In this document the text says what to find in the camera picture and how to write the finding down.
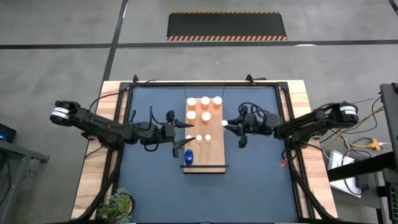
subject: black mat with orange stripes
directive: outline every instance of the black mat with orange stripes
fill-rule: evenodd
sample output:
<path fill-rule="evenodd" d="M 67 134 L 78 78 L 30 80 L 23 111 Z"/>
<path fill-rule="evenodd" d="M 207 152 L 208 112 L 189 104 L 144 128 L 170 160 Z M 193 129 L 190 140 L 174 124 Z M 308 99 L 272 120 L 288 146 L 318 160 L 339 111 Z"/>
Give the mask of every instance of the black mat with orange stripes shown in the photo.
<path fill-rule="evenodd" d="M 171 12 L 169 41 L 287 40 L 279 12 Z"/>

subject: red clip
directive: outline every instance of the red clip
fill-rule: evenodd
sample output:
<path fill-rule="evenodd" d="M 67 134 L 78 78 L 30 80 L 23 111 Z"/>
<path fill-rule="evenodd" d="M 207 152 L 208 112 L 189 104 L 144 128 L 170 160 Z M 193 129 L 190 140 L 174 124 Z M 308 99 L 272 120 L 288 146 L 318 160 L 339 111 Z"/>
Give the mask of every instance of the red clip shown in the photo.
<path fill-rule="evenodd" d="M 287 163 L 287 159 L 284 159 L 280 166 L 284 167 L 284 166 L 286 166 L 286 163 Z"/>

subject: potted plant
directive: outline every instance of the potted plant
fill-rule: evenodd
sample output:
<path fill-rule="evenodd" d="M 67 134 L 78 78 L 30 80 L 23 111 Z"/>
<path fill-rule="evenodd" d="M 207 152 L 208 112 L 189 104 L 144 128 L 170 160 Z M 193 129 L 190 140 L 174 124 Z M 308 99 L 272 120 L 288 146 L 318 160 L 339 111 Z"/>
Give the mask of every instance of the potted plant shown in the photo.
<path fill-rule="evenodd" d="M 127 224 L 135 204 L 130 193 L 124 188 L 119 188 L 109 200 L 99 206 L 97 216 L 106 218 L 110 223 Z"/>

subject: plant pot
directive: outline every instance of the plant pot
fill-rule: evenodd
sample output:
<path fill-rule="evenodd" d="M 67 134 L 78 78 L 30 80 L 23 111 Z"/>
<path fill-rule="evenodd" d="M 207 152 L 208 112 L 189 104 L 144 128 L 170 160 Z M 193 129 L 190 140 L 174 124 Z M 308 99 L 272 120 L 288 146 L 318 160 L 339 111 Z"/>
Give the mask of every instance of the plant pot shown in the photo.
<path fill-rule="evenodd" d="M 130 209 L 129 215 L 131 215 L 132 211 L 134 211 L 134 208 L 136 207 L 136 201 L 134 200 L 134 198 L 131 195 L 129 195 L 129 198 L 131 201 L 131 209 Z"/>

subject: concrete floor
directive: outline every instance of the concrete floor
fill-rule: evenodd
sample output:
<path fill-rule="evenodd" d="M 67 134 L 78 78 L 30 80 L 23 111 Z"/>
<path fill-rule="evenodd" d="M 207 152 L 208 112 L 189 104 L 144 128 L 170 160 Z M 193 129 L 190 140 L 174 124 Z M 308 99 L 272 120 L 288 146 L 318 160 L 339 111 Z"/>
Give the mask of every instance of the concrete floor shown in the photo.
<path fill-rule="evenodd" d="M 111 43 L 121 0 L 0 0 L 0 45 Z M 289 40 L 398 39 L 398 17 L 387 0 L 131 0 L 123 42 L 165 42 L 172 11 L 280 11 Z M 87 142 L 75 128 L 49 120 L 56 100 L 89 106 L 101 86 L 108 49 L 0 50 L 0 123 L 18 130 L 16 144 L 51 155 L 26 179 L 14 223 L 67 221 Z M 398 82 L 397 45 L 118 49 L 110 80 L 234 80 L 248 73 L 305 80 L 313 108 L 332 101 L 377 96 L 381 83 Z M 361 105 L 360 116 L 370 113 Z M 350 136 L 389 141 L 386 120 Z M 373 126 L 372 121 L 363 129 Z M 347 221 L 376 223 L 376 212 L 336 203 Z"/>

